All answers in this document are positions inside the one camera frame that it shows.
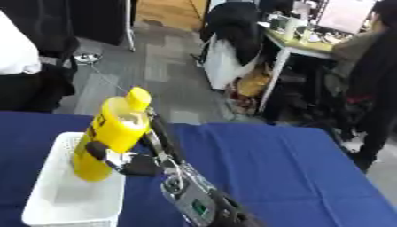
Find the bottle cap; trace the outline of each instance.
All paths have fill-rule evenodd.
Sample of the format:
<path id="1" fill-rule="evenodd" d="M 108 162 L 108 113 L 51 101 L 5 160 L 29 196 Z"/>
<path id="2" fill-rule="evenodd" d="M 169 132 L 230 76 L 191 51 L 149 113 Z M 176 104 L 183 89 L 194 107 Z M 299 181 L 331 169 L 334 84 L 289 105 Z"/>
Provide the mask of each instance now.
<path id="1" fill-rule="evenodd" d="M 147 90 L 135 87 L 129 91 L 126 100 L 134 111 L 143 112 L 152 102 L 152 96 Z"/>

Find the white shirt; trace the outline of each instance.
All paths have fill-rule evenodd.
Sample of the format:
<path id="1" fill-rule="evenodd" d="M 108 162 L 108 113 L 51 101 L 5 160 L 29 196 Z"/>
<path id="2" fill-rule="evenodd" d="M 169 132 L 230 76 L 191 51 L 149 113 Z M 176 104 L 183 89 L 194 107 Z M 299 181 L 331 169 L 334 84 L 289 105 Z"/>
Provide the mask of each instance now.
<path id="1" fill-rule="evenodd" d="M 35 74 L 41 68 L 35 45 L 0 10 L 0 74 Z"/>

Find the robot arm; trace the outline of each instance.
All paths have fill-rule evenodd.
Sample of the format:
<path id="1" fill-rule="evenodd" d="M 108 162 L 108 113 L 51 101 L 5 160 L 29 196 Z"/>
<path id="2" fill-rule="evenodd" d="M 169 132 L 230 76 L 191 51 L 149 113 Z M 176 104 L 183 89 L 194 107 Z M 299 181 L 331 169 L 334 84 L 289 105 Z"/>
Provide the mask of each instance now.
<path id="1" fill-rule="evenodd" d="M 126 176 L 149 176 L 157 172 L 155 169 L 163 170 L 167 175 L 167 179 L 160 186 L 164 197 L 176 206 L 192 226 L 264 226 L 184 161 L 181 149 L 167 133 L 164 121 L 155 113 L 150 113 L 150 116 L 152 129 L 144 135 L 142 142 L 150 148 L 152 156 L 141 153 L 116 153 L 100 142 L 88 143 L 87 151 Z"/>

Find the desk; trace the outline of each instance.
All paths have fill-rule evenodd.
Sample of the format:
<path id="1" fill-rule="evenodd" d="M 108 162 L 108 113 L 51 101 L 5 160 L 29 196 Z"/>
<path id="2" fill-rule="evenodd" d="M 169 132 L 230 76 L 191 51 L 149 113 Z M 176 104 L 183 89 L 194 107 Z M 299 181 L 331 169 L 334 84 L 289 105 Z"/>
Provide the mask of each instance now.
<path id="1" fill-rule="evenodd" d="M 280 34 L 269 28 L 265 28 L 265 36 L 271 40 L 275 45 L 281 48 L 276 56 L 276 63 L 273 68 L 273 76 L 270 83 L 263 93 L 261 100 L 260 111 L 265 109 L 266 102 L 268 101 L 273 89 L 276 86 L 278 78 L 283 71 L 285 63 L 291 54 L 298 54 L 302 56 L 314 57 L 319 59 L 330 59 L 332 45 L 328 43 L 308 43 L 302 44 L 299 40 L 293 39 L 291 41 L 286 41 L 283 39 L 283 34 Z"/>
<path id="2" fill-rule="evenodd" d="M 54 139 L 92 117 L 0 112 L 0 226 L 21 213 Z M 269 227 L 395 227 L 397 213 L 319 129 L 266 124 L 174 125 L 183 155 Z M 131 177 L 119 227 L 188 226 L 162 195 L 162 176 Z"/>

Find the computer monitor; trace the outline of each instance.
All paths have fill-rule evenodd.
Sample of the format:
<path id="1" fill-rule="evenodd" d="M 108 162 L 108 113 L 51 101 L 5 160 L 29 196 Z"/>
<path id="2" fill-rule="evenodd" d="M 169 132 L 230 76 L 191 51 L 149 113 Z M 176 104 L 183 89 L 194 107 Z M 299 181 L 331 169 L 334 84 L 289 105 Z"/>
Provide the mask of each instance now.
<path id="1" fill-rule="evenodd" d="M 377 0 L 329 0 L 318 26 L 357 34 Z"/>

